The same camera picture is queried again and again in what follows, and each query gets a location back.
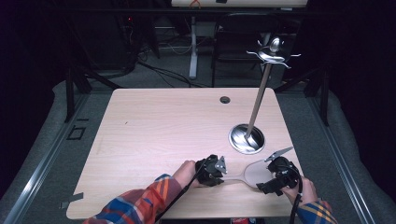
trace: plaid sleeve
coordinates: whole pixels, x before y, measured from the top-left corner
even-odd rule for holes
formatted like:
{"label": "plaid sleeve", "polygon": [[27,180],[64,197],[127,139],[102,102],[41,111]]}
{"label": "plaid sleeve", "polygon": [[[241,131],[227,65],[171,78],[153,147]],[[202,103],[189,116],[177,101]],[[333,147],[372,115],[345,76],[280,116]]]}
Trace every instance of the plaid sleeve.
{"label": "plaid sleeve", "polygon": [[304,224],[336,224],[332,208],[325,202],[307,203],[297,209],[297,215]]}
{"label": "plaid sleeve", "polygon": [[84,224],[154,223],[156,215],[180,192],[181,186],[172,176],[162,175],[146,189],[133,189],[113,199]]}

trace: gray carpet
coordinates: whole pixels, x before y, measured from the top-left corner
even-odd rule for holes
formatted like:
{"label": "gray carpet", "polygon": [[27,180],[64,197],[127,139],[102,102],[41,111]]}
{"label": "gray carpet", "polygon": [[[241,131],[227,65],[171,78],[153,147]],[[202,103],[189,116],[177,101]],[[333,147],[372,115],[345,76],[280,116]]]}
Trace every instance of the gray carpet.
{"label": "gray carpet", "polygon": [[[162,50],[161,59],[148,53],[146,63],[172,70],[187,77],[190,67],[190,53],[179,55],[172,50]],[[199,86],[210,86],[210,50],[200,48],[198,77],[193,81]],[[233,86],[255,86],[260,84],[257,79],[258,71],[255,68],[251,74],[245,74],[248,79],[238,78]],[[280,83],[281,67],[275,67],[270,81],[270,87]],[[117,84],[125,88],[185,88],[187,85],[170,77],[161,77],[155,72],[137,65],[136,69],[128,76],[112,78]],[[69,124],[64,124],[65,94],[64,83],[54,88],[56,99],[44,124],[40,135],[37,137],[31,153],[26,159],[19,175],[11,185],[7,194],[0,202],[1,222],[6,220],[9,211],[18,200],[23,188],[40,163],[43,156],[51,150],[53,142],[62,129],[59,153],[51,165],[47,176],[36,193],[30,206],[25,211],[22,223],[80,223],[80,220],[69,220],[65,216],[66,209],[60,209],[60,203],[65,202],[73,194],[78,182],[84,162],[91,148],[93,138],[99,128],[106,105],[111,95],[111,90],[103,84],[91,80],[94,91],[90,95],[80,95],[76,92],[80,107]],[[321,121],[316,117],[316,109],[312,107],[315,100],[307,99],[302,94],[301,86],[294,87],[291,91],[277,95],[282,113],[288,126],[291,139],[296,148],[304,174],[311,178],[318,189],[319,197],[329,201],[334,215],[339,223],[361,223],[359,214],[351,201],[350,192],[340,176],[331,153],[331,144],[328,136],[323,132]],[[353,133],[350,131],[338,101],[331,94],[329,103],[329,130],[336,139],[337,145],[342,149],[342,154],[361,190],[361,196],[367,202],[376,223],[392,223],[396,219],[394,202],[383,193],[372,181],[364,166],[360,163],[359,153],[354,142]],[[288,223],[287,217],[267,217],[266,223]]]}

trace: chair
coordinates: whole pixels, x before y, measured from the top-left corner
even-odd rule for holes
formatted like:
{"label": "chair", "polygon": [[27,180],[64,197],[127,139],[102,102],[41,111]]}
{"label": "chair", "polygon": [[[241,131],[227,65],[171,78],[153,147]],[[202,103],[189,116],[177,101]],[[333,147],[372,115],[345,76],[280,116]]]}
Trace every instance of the chair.
{"label": "chair", "polygon": [[215,25],[212,54],[212,87],[215,87],[216,63],[252,63],[262,60],[247,50],[256,51],[276,32],[279,21],[274,15],[262,13],[230,13],[221,16]]}

